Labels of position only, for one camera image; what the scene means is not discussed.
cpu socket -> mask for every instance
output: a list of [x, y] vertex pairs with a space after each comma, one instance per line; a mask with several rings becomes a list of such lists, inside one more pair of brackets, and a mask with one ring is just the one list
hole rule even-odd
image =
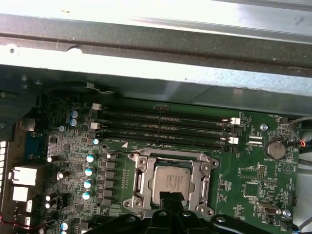
[[135, 162], [132, 198], [123, 207], [139, 215], [159, 209], [159, 192], [181, 192], [185, 210], [214, 215], [207, 206], [210, 172], [219, 162], [204, 153], [144, 148], [127, 154]]

motherboard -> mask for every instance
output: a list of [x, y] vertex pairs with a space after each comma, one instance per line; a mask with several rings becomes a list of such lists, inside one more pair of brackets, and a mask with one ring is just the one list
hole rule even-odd
[[24, 161], [49, 165], [39, 222], [56, 223], [43, 233], [143, 218], [159, 192], [181, 192], [184, 209], [207, 220], [226, 214], [271, 233], [293, 218], [291, 117], [109, 96], [45, 97], [37, 115]]

red wire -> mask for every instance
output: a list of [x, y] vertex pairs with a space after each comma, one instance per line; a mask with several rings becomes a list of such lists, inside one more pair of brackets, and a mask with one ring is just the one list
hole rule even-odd
[[307, 146], [307, 144], [306, 144], [303, 140], [300, 141], [300, 145], [301, 145], [303, 148], [305, 148], [305, 147]]
[[3, 214], [0, 212], [0, 224], [8, 224], [8, 225], [13, 225], [13, 226], [22, 226], [24, 228], [29, 228], [29, 229], [41, 229], [43, 227], [45, 227], [44, 225], [43, 226], [29, 226], [29, 225], [26, 225], [26, 224], [21, 224], [21, 223], [17, 223], [17, 222], [8, 222], [8, 221], [4, 221], [3, 220]]

capacitor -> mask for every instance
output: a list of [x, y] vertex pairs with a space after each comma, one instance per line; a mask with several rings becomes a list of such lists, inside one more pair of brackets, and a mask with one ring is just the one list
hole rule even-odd
[[94, 181], [92, 179], [88, 179], [83, 183], [83, 186], [85, 189], [90, 189], [93, 184]]
[[93, 140], [93, 144], [94, 144], [94, 145], [99, 144], [99, 140], [98, 140], [98, 139], [94, 139], [94, 140]]
[[70, 176], [70, 172], [69, 172], [69, 171], [61, 172], [61, 173], [59, 173], [59, 175], [58, 175], [58, 177], [59, 177], [60, 179], [63, 179], [64, 177], [68, 177], [68, 176]]
[[58, 155], [54, 155], [54, 156], [49, 156], [47, 157], [47, 161], [48, 162], [56, 162], [59, 160], [59, 156]]
[[85, 170], [85, 174], [86, 176], [91, 176], [95, 171], [94, 167], [89, 167]]
[[69, 121], [69, 124], [73, 127], [75, 127], [77, 125], [77, 120], [75, 118], [72, 118], [70, 121]]
[[87, 190], [83, 193], [82, 199], [89, 200], [89, 198], [93, 195], [93, 192], [91, 190]]
[[89, 154], [87, 156], [87, 162], [93, 162], [95, 159], [97, 158], [97, 156], [95, 154]]
[[52, 206], [54, 206], [55, 204], [57, 203], [57, 201], [55, 199], [51, 200], [51, 201], [48, 201], [46, 204], [45, 204], [45, 208], [47, 209], [50, 209]]
[[70, 221], [69, 219], [66, 219], [64, 222], [62, 222], [62, 224], [60, 225], [60, 228], [63, 231], [66, 231], [69, 229], [69, 227], [72, 225], [72, 221]]
[[57, 197], [57, 193], [56, 192], [52, 192], [52, 193], [50, 193], [49, 195], [47, 195], [46, 197], [45, 197], [45, 200], [46, 201], [51, 201], [52, 199], [54, 199], [54, 198], [56, 198]]
[[70, 234], [70, 229], [67, 229], [66, 231], [61, 231], [60, 234]]
[[71, 116], [72, 118], [77, 118], [77, 117], [78, 117], [78, 112], [77, 112], [77, 111], [72, 111], [72, 112], [70, 113], [70, 116]]

metal frame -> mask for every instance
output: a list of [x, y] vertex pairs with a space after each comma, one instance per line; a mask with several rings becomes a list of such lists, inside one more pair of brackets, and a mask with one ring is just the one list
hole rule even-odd
[[[172, 155], [179, 157], [192, 158], [193, 160], [171, 159], [165, 157], [155, 157], [153, 154]], [[210, 183], [211, 170], [219, 166], [219, 161], [211, 158], [204, 153], [191, 153], [175, 150], [161, 150], [153, 148], [144, 148], [129, 153], [128, 158], [135, 162], [135, 182], [134, 194], [132, 198], [123, 201], [123, 207], [136, 212], [138, 214], [145, 214], [146, 211], [152, 209], [151, 197], [152, 190], [149, 187], [149, 182], [154, 178], [155, 164], [158, 160], [174, 161], [180, 163], [187, 163], [192, 166], [192, 173], [190, 179], [190, 187], [194, 186], [194, 191], [189, 194], [189, 210], [199, 211], [203, 217], [212, 217], [214, 210], [207, 206], [208, 192]]]

